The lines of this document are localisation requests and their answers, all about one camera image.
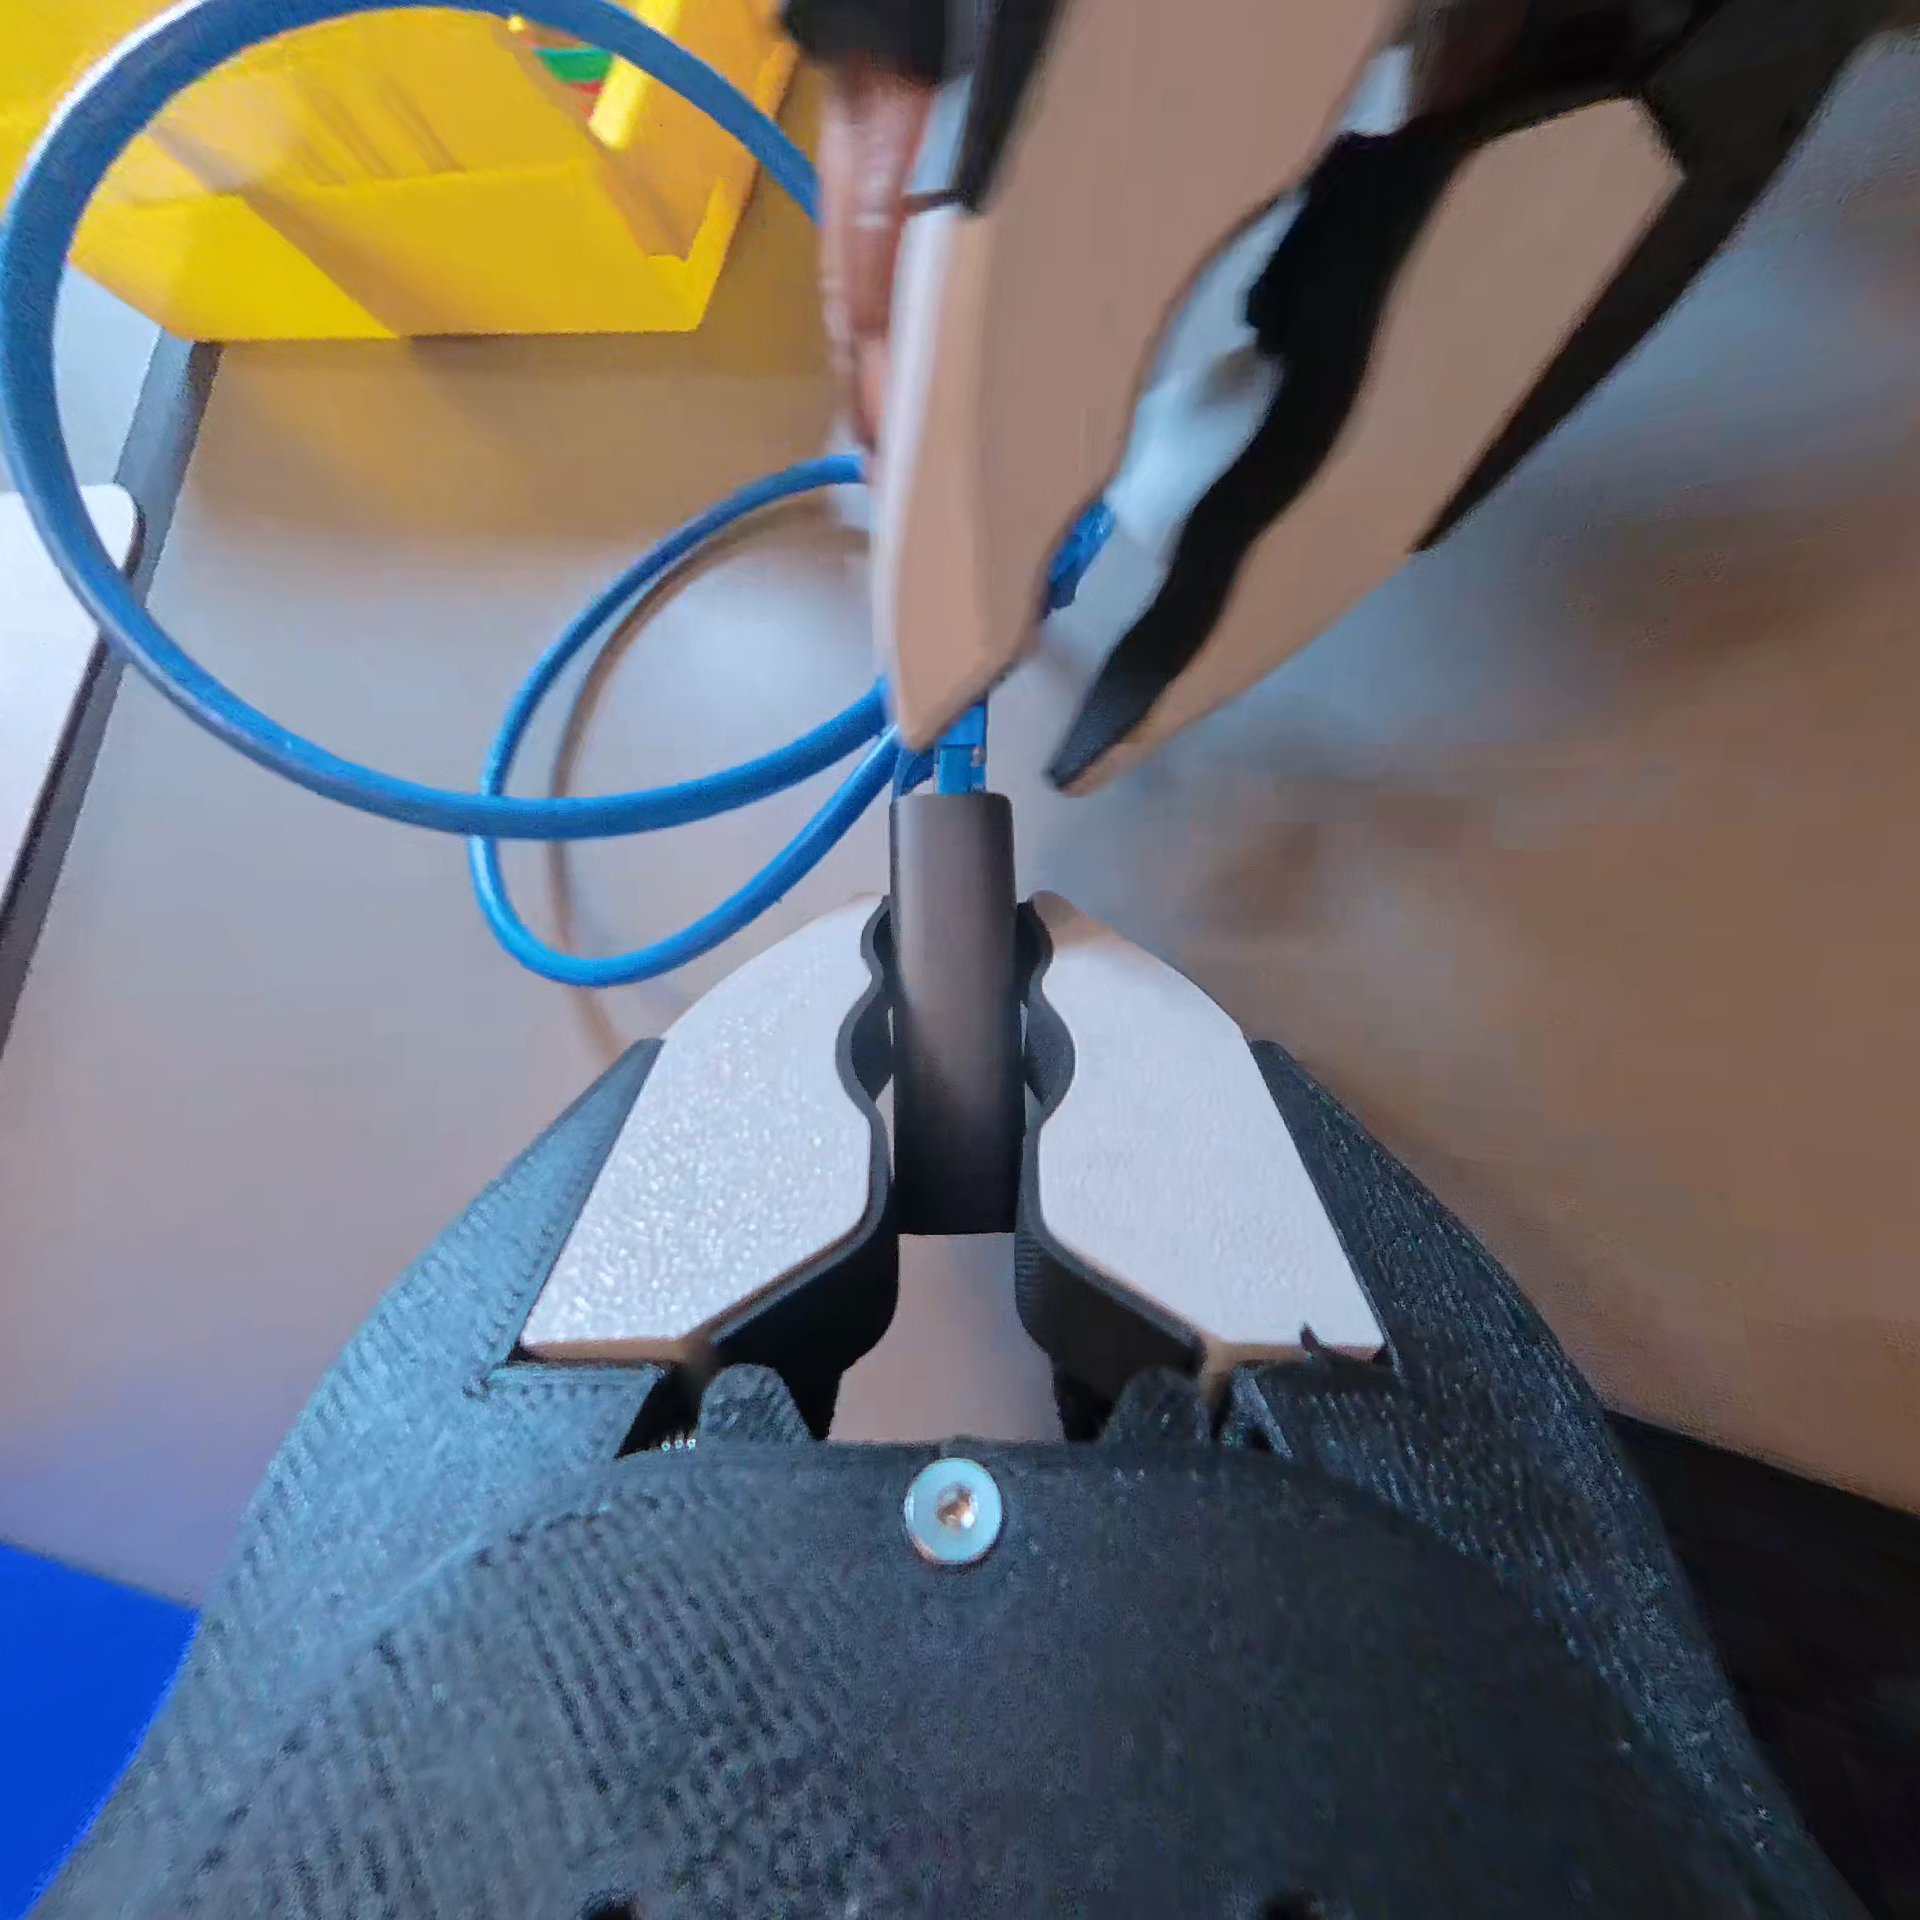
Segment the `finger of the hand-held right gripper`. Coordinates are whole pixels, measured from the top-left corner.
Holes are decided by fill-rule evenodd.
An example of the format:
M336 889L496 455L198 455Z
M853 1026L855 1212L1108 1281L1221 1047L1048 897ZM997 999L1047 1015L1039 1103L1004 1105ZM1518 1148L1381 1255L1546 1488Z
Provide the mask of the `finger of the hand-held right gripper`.
M1047 768L1130 771L1401 569L1677 183L1648 111L1346 136L1286 239L1279 384Z
M873 635L903 746L991 694L1194 278L1304 179L1406 8L1000 6L903 228Z

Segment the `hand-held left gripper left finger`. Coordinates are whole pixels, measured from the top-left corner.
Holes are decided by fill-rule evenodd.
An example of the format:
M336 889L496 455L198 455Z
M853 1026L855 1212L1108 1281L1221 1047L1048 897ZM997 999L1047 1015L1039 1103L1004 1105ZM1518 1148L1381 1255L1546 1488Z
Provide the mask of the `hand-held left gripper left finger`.
M887 914L856 897L673 1022L519 1332L706 1386L759 1366L824 1439L894 1322Z

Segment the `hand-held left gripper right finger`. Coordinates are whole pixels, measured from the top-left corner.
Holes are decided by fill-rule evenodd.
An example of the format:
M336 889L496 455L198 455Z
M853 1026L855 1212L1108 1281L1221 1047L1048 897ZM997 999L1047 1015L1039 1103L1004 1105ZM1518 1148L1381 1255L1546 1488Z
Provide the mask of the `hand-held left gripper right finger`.
M1130 1382L1205 1410L1238 1369L1376 1362L1384 1332L1254 1044L1188 974L1056 895L1022 906L1017 1313L1063 1430Z

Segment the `black ethernet coupler port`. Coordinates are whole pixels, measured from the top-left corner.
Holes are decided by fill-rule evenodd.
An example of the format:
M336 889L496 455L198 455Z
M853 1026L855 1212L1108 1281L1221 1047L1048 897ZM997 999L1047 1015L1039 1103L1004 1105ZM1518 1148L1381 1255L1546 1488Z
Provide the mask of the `black ethernet coupler port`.
M1007 1233L1024 1153L1024 974L1007 799L897 799L889 907L901 1233Z

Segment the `yellow plastic bin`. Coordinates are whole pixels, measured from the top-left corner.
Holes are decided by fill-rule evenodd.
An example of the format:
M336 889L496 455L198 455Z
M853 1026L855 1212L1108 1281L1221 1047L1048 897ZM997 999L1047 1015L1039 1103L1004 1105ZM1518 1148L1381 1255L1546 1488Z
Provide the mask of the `yellow plastic bin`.
M583 54L522 6L272 40L128 144L66 265L190 344L696 331L757 159Z

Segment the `person's right hand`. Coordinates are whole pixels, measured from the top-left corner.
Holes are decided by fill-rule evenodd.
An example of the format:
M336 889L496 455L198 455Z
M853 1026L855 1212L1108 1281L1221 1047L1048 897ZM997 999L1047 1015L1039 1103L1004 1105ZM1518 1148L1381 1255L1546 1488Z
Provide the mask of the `person's right hand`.
M876 462L890 378L896 265L909 183L948 81L922 81L863 56L824 68L817 151L823 337L842 418Z

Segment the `dark knit cloth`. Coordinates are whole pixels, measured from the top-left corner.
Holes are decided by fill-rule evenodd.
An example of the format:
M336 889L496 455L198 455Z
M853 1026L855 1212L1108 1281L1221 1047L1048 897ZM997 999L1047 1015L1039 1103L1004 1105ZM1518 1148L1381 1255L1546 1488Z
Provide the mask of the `dark knit cloth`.
M1917 1915L1917 1520L1612 1418L1719 1660L1818 1850L1871 1915Z

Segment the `blue plastic bin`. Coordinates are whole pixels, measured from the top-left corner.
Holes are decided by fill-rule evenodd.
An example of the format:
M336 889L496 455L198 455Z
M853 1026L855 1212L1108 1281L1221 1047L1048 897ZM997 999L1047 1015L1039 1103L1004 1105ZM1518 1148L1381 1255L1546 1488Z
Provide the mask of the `blue plastic bin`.
M2 1545L2 1915L32 1908L148 1731L198 1618Z

